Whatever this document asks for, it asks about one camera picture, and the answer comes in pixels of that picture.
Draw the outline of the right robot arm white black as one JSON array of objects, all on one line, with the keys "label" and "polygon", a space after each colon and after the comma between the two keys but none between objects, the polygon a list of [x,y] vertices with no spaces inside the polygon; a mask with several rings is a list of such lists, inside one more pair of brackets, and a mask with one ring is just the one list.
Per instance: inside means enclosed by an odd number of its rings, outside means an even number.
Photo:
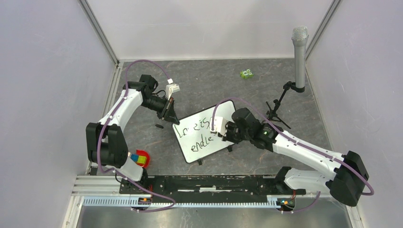
[{"label": "right robot arm white black", "polygon": [[361,156],[353,151],[346,154],[333,152],[303,141],[268,121],[259,121],[248,108],[241,108],[227,120],[212,118],[211,132],[223,141],[238,144],[248,141],[255,147],[285,155],[309,167],[301,171],[283,167],[277,174],[274,186],[277,192],[313,190],[329,193],[345,205],[355,207],[369,180]]}]

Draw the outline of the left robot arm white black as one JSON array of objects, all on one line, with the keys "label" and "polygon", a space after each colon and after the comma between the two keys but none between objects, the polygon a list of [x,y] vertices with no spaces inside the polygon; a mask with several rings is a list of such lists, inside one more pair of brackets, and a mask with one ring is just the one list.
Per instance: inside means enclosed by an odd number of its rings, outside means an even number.
[{"label": "left robot arm white black", "polygon": [[143,177],[144,168],[131,159],[123,134],[125,126],[140,106],[155,111],[160,120],[180,123],[172,97],[180,87],[168,79],[163,97],[155,94],[157,87],[158,82],[151,75],[141,75],[138,82],[128,81],[112,109],[101,120],[86,127],[88,160],[98,163],[100,171],[102,166],[109,166],[109,170],[131,179],[132,189],[140,194],[149,189],[149,180]]}]

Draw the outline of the white whiteboard black frame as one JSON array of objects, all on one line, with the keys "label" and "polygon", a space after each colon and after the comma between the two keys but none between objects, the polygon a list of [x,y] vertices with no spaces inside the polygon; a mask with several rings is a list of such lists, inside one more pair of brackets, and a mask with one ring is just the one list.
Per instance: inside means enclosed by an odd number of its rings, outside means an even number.
[{"label": "white whiteboard black frame", "polygon": [[234,143],[223,141],[210,132],[210,121],[215,106],[205,108],[172,124],[172,129],[186,163],[201,160]]}]

